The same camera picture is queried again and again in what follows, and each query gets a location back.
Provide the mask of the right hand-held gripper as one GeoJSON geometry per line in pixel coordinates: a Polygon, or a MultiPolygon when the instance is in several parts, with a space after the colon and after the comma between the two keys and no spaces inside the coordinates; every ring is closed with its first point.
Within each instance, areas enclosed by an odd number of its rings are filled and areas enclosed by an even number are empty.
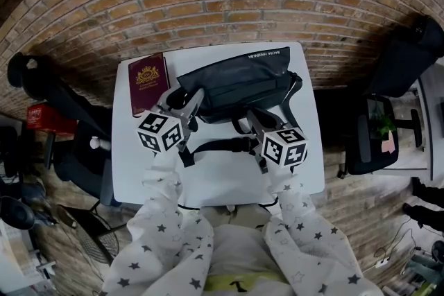
{"type": "Polygon", "coordinates": [[[279,168],[301,165],[308,149],[308,138],[300,128],[290,128],[277,114],[250,108],[246,118],[251,133],[261,141],[260,157],[279,168]]]}

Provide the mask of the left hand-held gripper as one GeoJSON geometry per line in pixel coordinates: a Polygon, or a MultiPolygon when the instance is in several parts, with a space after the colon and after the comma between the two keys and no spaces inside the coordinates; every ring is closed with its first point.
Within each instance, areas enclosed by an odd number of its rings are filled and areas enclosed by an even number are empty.
{"type": "Polygon", "coordinates": [[[137,134],[143,147],[154,153],[166,153],[177,147],[183,150],[195,124],[195,115],[205,97],[203,88],[185,96],[182,104],[182,87],[175,86],[166,90],[151,110],[137,116],[137,134]]]}

